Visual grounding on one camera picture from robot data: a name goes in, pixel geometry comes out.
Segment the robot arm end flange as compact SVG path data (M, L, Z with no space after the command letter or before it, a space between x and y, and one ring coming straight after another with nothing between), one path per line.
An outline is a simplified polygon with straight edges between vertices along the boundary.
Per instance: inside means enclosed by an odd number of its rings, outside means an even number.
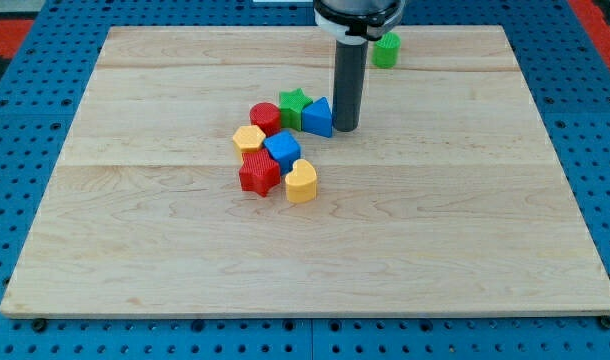
M315 22L346 45L378 41L402 20L406 0L314 0Z

